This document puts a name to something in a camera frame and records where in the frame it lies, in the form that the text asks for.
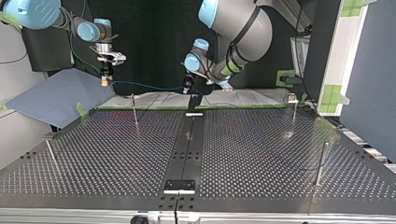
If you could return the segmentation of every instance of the gray wall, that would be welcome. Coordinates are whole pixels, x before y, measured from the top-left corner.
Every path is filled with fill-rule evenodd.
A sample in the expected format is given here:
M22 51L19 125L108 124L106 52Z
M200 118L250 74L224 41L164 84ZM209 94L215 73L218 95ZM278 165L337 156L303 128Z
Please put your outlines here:
M370 5L341 121L396 161L396 1Z

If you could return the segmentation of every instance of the metal post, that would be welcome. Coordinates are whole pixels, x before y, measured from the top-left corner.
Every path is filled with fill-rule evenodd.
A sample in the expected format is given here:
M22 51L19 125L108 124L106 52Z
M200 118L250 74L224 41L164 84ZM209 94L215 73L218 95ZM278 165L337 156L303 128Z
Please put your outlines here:
M297 115L297 105L298 105L298 102L295 104L295 107L294 107L293 122L296 120L296 115Z
M50 142L55 140L56 137L57 137L57 133L47 133L44 136L44 141L46 141L47 147L49 149L49 153L54 161L56 161L56 158L55 158L55 154L53 153L52 146L50 145Z
M318 172L317 172L317 177L315 178L315 186L320 186L320 179L321 179L321 175L323 172L323 166L325 165L324 163L326 162L326 152L329 148L329 143L325 142L323 144L323 149L322 152L320 154L320 161L319 161L319 166L318 166Z
M53 154L52 147L51 147L51 145L50 145L50 141L49 141L49 140L46 140L46 143L47 143L47 147L49 148L49 153L50 153L52 159L56 161L55 155Z

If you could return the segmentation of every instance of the metal frame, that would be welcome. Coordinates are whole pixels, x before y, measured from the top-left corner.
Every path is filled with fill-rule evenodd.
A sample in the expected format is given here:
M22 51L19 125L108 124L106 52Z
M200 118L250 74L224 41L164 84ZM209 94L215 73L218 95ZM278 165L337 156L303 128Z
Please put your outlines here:
M203 165L203 150L204 150L204 139L205 139L205 119L207 112L202 117L185 117L181 118L182 126L179 130L179 135L176 141L176 146L173 149L172 155L167 165L166 173L164 174L162 188L165 186L165 182L168 179L185 179L194 180L196 182L195 195L171 195L160 193L157 197L92 197L92 196L70 196L60 198L40 197L40 196L18 196L18 195L0 195L0 206L6 207L0 208L0 216L6 216L8 219L2 220L19 220L23 218L17 214L24 214L25 217L30 218L29 214L36 214L35 216L47 217L47 212L50 213L49 218L62 217L65 220L70 219L73 215L67 215L69 210L67 209L87 209L87 211L73 210L77 214L81 215L82 218L88 218L92 209L99 209L101 212L97 212L96 217L102 218L105 214L108 216L121 216L127 214L130 216L133 212L118 212L118 210L125 211L161 211L161 212L150 212L150 214L161 214L165 219L170 218L175 210L179 211L180 220L186 218L191 220L192 217L200 217L204 221L204 217L207 221L212 220L259 220L265 223L265 220L272 221L283 221L287 223L287 217L295 217L305 219L305 215L298 214L309 214L311 220L318 221L321 218L334 218L334 220L349 220L349 218L355 218L356 223L363 222L363 220L369 220L373 218L371 216L335 216L330 215L327 217L321 217L320 215L313 214L376 214L376 215L388 215L395 214L393 200L383 201L378 203L375 200L329 200L326 198L315 197L316 191L312 192L310 197L305 199L293 199L293 200L271 200L271 199L259 199L259 200L243 200L243 199L208 199L200 195L200 184L201 184L201 172ZM61 132L67 134L76 125L81 123L80 120L73 122L69 127L65 128ZM375 168L378 175L381 175L383 179L388 182L396 183L396 175L390 170L383 166L379 161L374 160L370 155L366 154L365 151L353 143L348 138L345 138L343 143L347 148L348 153L353 154L356 157L361 157L362 162L368 164L371 168ZM39 147L30 151L29 156L31 159L34 158L38 152L46 149L45 143ZM27 158L19 159L10 164L6 169L0 171L0 176L6 175L8 172L12 172L15 168L24 165ZM30 210L19 209L23 207L31 207ZM62 211L43 210L42 208L57 208L66 209ZM381 223L385 217L377 217L376 223Z
M173 212L95 211L53 209L0 209L0 223L129 223L134 216L150 217L163 224L174 224ZM180 223L396 223L392 216L353 216L345 214L252 214L252 213L178 213Z

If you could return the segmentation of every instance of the wire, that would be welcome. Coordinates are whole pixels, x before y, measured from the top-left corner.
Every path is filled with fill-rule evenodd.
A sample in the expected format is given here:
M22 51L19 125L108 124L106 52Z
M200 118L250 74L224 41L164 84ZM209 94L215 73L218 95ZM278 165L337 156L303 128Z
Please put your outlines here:
M140 86L140 87L146 87L149 89L153 89L156 91L178 91L178 90L183 90L183 87L175 87L175 88L160 88L160 87L154 87L138 82L129 82L129 81L115 81L114 84L128 84L128 85L134 85L134 86Z
M82 59L76 54L76 52L75 52L75 50L74 50L74 47L73 47L73 34L70 34L70 49L72 50L73 55L74 55L79 61L81 61L82 63L87 64L89 67L93 68L93 70L96 71L96 73L98 74L98 76L100 75L100 70L99 70L99 68L97 68L96 66L94 66L94 65L92 65L92 64L90 64L90 63L85 62L84 60L82 60Z
M83 18L84 17L84 14L85 14L85 8L87 7L87 4L88 4L88 0L84 0L84 8L82 9L82 12L81 12L81 18Z
M17 60L9 61L9 62L2 62L2 63L0 63L0 64L17 63L17 62L22 61L22 60L25 59L26 57L27 57L27 50L26 50L25 54L24 54L21 58L19 58L19 59L17 59Z
M298 33L298 26L299 26L302 14L303 14L303 7L300 7L300 11L299 11L298 17L297 17L297 24L296 24L296 36L294 38L294 47L295 47L295 50L296 50L296 60L297 60L297 66L298 66L298 72L299 72L299 76L298 77L303 82L305 93L308 95L308 98L312 101L312 106L315 108L315 112L321 117L321 115L319 114L317 105L314 102L315 100L312 98L311 94L309 93L308 88L306 87L305 80L303 78L303 73L301 71L301 66L300 66L300 59L299 59L298 47L297 47L297 37L298 37L298 34L299 34Z
M177 195L177 200L176 200L176 206L175 206L175 224L178 224L178 216L177 216L177 206L178 206L178 197L180 196L180 193Z

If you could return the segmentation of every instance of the metal bracket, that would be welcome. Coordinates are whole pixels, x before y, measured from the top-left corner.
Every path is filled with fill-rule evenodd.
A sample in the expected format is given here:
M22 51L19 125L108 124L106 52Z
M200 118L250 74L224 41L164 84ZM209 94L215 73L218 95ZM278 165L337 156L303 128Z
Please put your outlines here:
M164 194L195 194L195 181L193 180L167 180Z

